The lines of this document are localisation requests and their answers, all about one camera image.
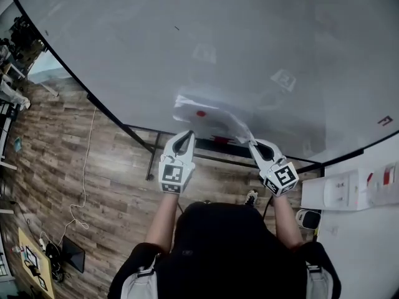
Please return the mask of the light blue table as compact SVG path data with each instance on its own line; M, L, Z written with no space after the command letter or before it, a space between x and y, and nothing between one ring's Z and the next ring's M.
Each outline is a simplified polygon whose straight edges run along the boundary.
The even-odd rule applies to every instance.
M70 77L71 75L68 71L66 71L49 50L40 53L27 73L27 79L34 84L40 84L52 79Z

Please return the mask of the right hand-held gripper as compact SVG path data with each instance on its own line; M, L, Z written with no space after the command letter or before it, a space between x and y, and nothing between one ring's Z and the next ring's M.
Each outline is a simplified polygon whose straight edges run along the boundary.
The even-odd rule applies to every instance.
M279 164L285 159L280 149L270 141L256 139L256 145L250 143L249 150L255 160L262 178L262 184L276 197L280 197L295 188L299 181L292 162ZM276 162L269 167L269 162Z

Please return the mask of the person's right forearm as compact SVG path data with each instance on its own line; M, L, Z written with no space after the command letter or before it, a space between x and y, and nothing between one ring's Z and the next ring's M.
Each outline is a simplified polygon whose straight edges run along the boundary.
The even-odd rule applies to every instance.
M276 236L288 249L300 247L304 240L296 222L294 211L286 195L273 197Z

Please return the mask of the clear plastic bag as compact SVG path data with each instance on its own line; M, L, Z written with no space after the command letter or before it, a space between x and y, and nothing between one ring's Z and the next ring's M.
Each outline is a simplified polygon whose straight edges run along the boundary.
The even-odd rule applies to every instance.
M197 111L204 111L206 116L197 116ZM241 144L256 143L249 127L241 119L240 112L236 113L234 107L222 102L194 95L178 95L173 118L189 124L197 133L231 136Z

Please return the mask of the small white black heater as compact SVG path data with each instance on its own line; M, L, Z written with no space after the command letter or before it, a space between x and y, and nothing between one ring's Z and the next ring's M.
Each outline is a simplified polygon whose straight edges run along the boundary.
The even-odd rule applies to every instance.
M308 230L316 230L318 228L321 219L321 213L309 210L300 209L296 213L296 221L299 227Z

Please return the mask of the white work table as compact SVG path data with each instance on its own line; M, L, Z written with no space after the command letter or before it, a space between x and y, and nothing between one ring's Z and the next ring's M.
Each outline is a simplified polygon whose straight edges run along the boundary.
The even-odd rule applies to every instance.
M399 0L14 0L123 125L179 133L178 95L324 163L399 133Z

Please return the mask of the white box with switches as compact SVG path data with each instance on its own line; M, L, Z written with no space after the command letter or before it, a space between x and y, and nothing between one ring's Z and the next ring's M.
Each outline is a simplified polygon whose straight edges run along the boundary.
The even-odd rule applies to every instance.
M323 211L362 211L371 208L367 197L369 172L355 169L302 182L301 207Z

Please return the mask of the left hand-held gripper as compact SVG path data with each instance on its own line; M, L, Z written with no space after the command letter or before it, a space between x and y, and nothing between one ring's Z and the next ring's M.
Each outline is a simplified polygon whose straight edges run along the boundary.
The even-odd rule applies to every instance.
M187 130L170 138L158 165L160 191L169 194L182 194L195 170L192 162L195 148L195 134ZM181 156L182 160L173 157Z

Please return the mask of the black flat monitor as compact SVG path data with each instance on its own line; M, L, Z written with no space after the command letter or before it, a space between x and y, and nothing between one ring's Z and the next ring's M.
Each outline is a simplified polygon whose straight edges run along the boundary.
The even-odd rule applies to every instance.
M67 237L62 239L62 260L78 272L84 273L85 250Z

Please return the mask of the yellow wooden board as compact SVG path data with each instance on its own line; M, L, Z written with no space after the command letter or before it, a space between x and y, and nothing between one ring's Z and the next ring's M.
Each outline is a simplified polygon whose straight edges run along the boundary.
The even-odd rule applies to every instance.
M23 269L27 272L34 285L37 285L47 297L55 299L49 258L38 246L37 242L25 234L20 227L18 228L18 240Z

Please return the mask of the red plastic clip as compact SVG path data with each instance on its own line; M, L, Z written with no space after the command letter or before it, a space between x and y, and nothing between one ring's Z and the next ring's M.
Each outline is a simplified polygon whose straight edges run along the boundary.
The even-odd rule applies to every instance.
M227 137L223 137L223 136L213 135L211 137L211 139L215 143L220 144L220 145L235 145L236 144L236 140L233 138L227 138Z

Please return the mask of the clear dispenser water bottle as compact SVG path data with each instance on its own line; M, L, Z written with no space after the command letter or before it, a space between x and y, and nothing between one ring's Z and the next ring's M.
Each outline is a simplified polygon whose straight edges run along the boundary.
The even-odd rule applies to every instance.
M376 169L369 175L367 199L372 206L399 204L399 161Z

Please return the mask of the person's black top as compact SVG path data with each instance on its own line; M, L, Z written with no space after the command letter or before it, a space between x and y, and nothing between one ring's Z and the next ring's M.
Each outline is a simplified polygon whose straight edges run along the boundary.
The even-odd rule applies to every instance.
M341 282L318 242L289 249L271 233L260 213L225 203L189 205L179 217L170 251L153 242L135 246L117 272L108 299L121 299L124 281L153 267L159 299L306 299L311 267Z

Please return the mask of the white metal desk frame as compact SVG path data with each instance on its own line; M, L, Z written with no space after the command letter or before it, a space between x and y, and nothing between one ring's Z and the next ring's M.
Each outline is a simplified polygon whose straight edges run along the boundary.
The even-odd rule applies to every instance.
M12 123L16 121L19 105L0 99L0 166L16 171L17 167L5 162L5 149Z

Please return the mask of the person's left forearm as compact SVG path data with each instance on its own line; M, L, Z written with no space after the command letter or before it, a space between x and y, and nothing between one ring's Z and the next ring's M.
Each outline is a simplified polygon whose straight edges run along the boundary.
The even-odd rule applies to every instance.
M171 250L179 195L165 193L145 237L145 242L159 246L163 252Z

